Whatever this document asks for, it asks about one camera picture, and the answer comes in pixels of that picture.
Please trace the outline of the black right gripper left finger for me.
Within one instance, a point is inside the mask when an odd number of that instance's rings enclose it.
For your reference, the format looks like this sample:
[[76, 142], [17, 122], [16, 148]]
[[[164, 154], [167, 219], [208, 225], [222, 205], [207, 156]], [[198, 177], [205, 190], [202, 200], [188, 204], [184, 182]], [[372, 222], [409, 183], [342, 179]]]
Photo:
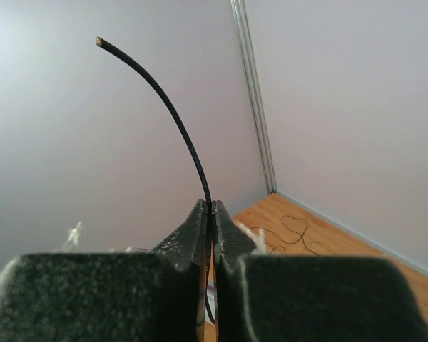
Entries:
[[27, 254], [0, 273], [0, 341], [202, 341], [207, 210], [148, 252]]

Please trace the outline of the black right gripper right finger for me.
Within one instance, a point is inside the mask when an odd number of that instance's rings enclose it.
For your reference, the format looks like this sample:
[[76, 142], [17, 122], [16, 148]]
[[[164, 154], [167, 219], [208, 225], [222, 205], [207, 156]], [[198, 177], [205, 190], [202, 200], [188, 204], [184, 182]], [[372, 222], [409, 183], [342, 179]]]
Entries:
[[213, 214], [219, 341], [428, 341], [415, 296], [392, 262], [261, 254], [222, 202]]

